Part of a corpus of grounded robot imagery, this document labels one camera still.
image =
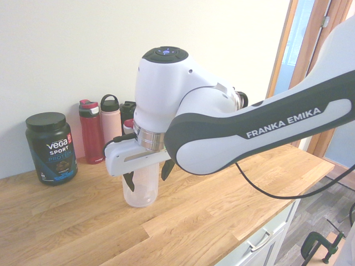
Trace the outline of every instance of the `bottle cap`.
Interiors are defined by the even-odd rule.
[[[79,105],[79,115],[81,117],[95,117],[99,115],[99,105],[97,101],[81,100]]]
[[[126,127],[130,127],[131,129],[133,128],[134,126],[134,119],[127,119],[126,121],[124,121],[123,123]]]
[[[121,112],[126,114],[133,114],[136,108],[136,102],[134,101],[125,101],[124,104],[121,104]]]
[[[114,100],[106,100],[106,98],[110,96],[112,96]],[[100,107],[101,111],[104,112],[114,112],[120,109],[117,97],[112,94],[106,94],[105,96],[103,96],[103,98],[101,99]]]
[[[59,112],[43,112],[26,119],[27,128],[37,132],[54,131],[66,123],[65,115]]]

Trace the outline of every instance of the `black cable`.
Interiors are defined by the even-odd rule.
[[[351,205],[350,211],[349,211],[349,219],[350,219],[350,226],[353,226],[353,210],[355,208],[355,203]]]
[[[262,190],[261,188],[258,188],[257,186],[255,186],[245,175],[245,173],[243,172],[243,170],[240,168],[240,166],[238,165],[238,163],[236,162],[235,165],[238,167],[240,173],[242,174],[242,176],[245,178],[246,181],[248,181],[248,183],[255,188],[256,190],[258,190],[259,192],[271,197],[271,198],[276,198],[278,200],[296,200],[298,198],[307,198],[307,197],[311,197],[315,194],[318,194],[324,190],[326,190],[327,188],[333,186],[335,183],[337,183],[339,180],[341,180],[344,176],[346,176],[347,174],[351,173],[354,169],[355,169],[355,165],[353,165],[352,167],[350,167],[347,171],[345,171],[344,173],[342,173],[340,176],[338,176],[337,178],[335,178],[333,181],[331,181],[330,183],[324,185],[323,187],[308,193],[308,194],[304,194],[304,195],[300,195],[300,196],[275,196],[273,194],[267,193],[266,191]]]

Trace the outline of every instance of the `drawer handle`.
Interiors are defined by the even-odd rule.
[[[263,241],[261,241],[260,242],[260,244],[259,245],[257,245],[257,246],[255,246],[255,245],[253,245],[252,243],[250,243],[249,241],[247,241],[247,243],[250,245],[250,247],[251,247],[251,252],[255,252],[255,251],[257,251],[257,250],[259,250],[259,249],[261,249],[263,246],[265,246],[269,241],[270,241],[270,239],[272,238],[272,236],[273,236],[273,232],[268,232],[267,230],[265,230],[266,232],[266,234],[267,234],[267,238],[265,238]]]

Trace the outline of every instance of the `pink water bottle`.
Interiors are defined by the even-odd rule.
[[[99,105],[97,102],[81,100],[79,105],[80,122],[87,163],[95,165],[104,160],[104,136],[102,133]]]
[[[101,99],[100,107],[104,140],[107,143],[114,137],[122,136],[120,105],[116,96],[106,94]]]

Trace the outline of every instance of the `floor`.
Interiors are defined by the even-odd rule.
[[[330,181],[328,177],[325,177],[308,192],[318,189]],[[327,222],[327,219],[347,235],[351,228],[348,214],[354,202],[355,191],[338,183],[322,193],[302,199],[275,266],[300,266],[305,261],[301,256],[301,246],[311,231],[316,231],[325,237],[330,232],[338,234],[337,230]]]

